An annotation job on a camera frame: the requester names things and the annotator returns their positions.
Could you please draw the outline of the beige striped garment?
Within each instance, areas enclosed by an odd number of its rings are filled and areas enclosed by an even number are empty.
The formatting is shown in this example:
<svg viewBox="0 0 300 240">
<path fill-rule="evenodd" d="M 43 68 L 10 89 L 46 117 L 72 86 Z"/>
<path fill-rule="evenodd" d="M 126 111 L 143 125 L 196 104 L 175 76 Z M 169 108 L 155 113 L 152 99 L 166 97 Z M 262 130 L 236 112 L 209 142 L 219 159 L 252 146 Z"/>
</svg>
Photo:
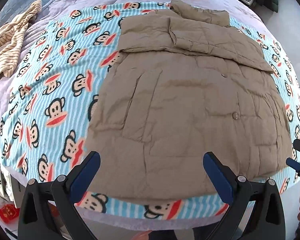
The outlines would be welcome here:
<svg viewBox="0 0 300 240">
<path fill-rule="evenodd" d="M 0 27 L 0 77 L 11 77 L 14 73 L 30 19 L 41 10 L 42 0 L 36 0 L 27 10 Z"/>
</svg>

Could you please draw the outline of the beige quilted puffer jacket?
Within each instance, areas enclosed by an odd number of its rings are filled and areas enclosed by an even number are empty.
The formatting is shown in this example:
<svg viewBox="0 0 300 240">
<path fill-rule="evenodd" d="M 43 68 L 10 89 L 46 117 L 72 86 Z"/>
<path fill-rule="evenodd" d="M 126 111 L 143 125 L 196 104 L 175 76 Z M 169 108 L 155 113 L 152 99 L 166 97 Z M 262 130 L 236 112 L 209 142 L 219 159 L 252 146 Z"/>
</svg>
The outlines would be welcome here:
<svg viewBox="0 0 300 240">
<path fill-rule="evenodd" d="M 124 18 L 117 48 L 85 142 L 101 156 L 89 191 L 138 204 L 212 194 L 209 151 L 248 179 L 285 168 L 291 138 L 273 70 L 226 11 L 172 0 Z"/>
</svg>

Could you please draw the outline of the red packet on floor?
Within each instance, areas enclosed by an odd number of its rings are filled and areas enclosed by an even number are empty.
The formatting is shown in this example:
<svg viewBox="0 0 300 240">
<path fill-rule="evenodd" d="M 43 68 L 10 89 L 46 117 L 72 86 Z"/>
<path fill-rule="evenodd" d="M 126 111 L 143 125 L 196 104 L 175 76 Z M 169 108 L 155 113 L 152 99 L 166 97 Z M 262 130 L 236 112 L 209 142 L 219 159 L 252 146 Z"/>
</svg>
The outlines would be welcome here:
<svg viewBox="0 0 300 240">
<path fill-rule="evenodd" d="M 0 208 L 0 219 L 9 224 L 19 217 L 20 209 L 15 207 L 13 204 L 5 204 Z"/>
</svg>

